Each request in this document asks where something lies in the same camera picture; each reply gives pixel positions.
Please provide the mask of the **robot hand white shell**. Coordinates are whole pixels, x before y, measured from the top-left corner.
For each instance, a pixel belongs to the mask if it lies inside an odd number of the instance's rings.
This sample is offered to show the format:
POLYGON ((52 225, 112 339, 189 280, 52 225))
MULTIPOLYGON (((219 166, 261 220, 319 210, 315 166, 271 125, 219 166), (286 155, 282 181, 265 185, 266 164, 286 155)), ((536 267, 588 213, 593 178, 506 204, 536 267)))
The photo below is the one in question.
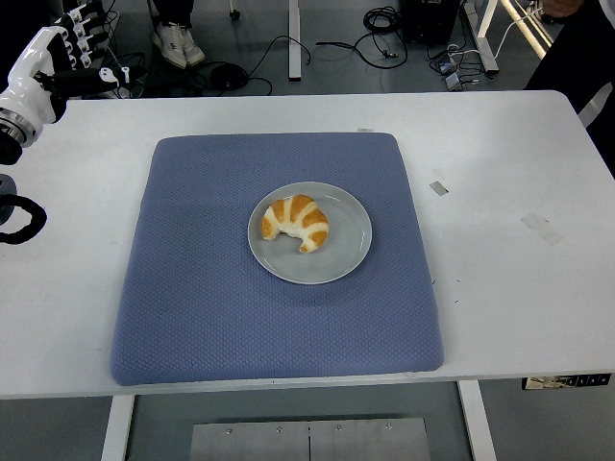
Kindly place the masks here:
POLYGON ((89 1, 40 29, 25 47, 1 94, 1 134, 25 143, 44 124, 59 120, 65 102, 128 87, 146 74, 141 65, 96 67, 105 56, 96 45, 108 39, 100 1, 89 1))

